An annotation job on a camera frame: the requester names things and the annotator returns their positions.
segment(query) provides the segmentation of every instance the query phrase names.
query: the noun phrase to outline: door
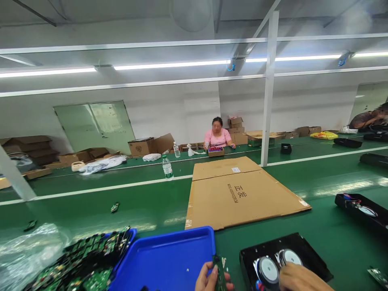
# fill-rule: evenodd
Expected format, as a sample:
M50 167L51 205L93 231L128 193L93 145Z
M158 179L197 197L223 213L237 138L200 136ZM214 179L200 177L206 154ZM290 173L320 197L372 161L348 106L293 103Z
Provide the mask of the door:
M130 155L128 141L135 136L123 101L54 107L75 152L107 148Z

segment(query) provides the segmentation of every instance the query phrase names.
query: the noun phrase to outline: pink shirt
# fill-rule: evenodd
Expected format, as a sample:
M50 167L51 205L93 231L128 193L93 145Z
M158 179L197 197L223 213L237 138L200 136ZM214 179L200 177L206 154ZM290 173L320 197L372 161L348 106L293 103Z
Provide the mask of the pink shirt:
M205 133L205 143L209 142L210 146L227 146L226 142L231 140L229 132L226 129L221 129L221 136L215 137L210 129Z

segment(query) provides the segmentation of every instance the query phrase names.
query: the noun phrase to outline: woman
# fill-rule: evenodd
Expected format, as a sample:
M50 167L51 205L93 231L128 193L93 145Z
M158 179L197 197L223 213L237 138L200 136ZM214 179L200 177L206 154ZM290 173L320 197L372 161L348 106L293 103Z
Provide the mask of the woman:
M212 125L212 129L208 130L205 134L205 144L203 147L205 151L214 146L225 147L228 145L232 148L236 148L236 145L232 143L232 138L228 131L222 128L221 117L213 119Z

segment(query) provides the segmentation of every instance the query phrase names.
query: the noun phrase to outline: hand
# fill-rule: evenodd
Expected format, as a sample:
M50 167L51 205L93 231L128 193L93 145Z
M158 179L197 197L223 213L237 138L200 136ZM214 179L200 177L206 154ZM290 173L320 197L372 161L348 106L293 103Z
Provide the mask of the hand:
M280 270L279 281L281 291L334 291L309 269L289 262Z
M213 268L213 262L207 262L202 266L195 284L195 291L214 291L217 282L218 267L216 265L209 277L206 277L211 268ZM230 275L228 273L224 273L224 275L225 279L229 281ZM226 289L227 291L233 291L234 285L232 283L226 283Z

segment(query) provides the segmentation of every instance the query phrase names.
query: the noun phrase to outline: blue plastic tray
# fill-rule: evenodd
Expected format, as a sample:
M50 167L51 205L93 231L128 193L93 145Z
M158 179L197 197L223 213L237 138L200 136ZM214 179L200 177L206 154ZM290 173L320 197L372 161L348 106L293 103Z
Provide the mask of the blue plastic tray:
M110 291L194 290L203 264L215 255L214 231L205 226L135 241L117 269Z

